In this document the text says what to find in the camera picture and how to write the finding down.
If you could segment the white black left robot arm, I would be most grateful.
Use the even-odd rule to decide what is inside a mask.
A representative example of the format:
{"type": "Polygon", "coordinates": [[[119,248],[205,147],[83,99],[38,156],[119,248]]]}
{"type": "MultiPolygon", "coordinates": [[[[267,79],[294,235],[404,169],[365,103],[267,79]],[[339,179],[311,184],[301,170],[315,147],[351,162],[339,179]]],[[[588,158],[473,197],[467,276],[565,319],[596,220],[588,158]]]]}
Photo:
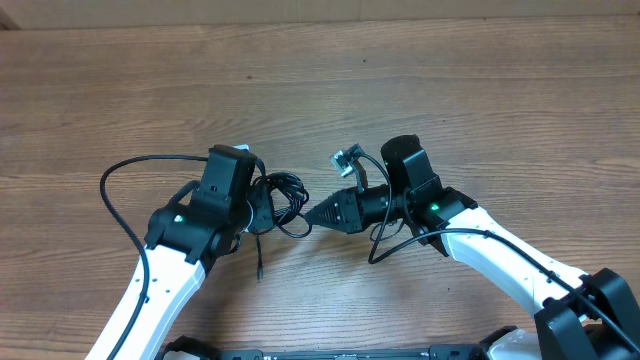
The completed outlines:
{"type": "Polygon", "coordinates": [[[216,145],[203,160],[201,179],[157,209],[134,241],[138,264],[89,358],[155,358],[215,262],[239,246],[242,233],[273,225],[267,190],[252,180],[264,164],[248,145],[216,145]]]}

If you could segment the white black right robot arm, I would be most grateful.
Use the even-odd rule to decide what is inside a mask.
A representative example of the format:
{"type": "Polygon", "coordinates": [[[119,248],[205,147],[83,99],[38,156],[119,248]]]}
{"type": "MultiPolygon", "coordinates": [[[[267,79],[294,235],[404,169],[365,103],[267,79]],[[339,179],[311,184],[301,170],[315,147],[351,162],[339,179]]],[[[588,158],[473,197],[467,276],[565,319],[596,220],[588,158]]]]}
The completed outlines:
{"type": "Polygon", "coordinates": [[[359,146],[339,151],[331,161],[357,184],[339,190],[308,211],[312,226],[345,234],[369,226],[380,244],[387,224],[401,220],[410,239],[382,254],[377,264],[419,243],[463,263],[518,303],[535,322],[528,333],[507,327],[469,351],[471,359],[636,359],[639,305],[628,283],[604,268],[589,274],[542,253],[499,225],[464,193],[442,185],[415,135],[402,135],[381,148],[376,166],[384,184],[370,187],[359,146]]]}

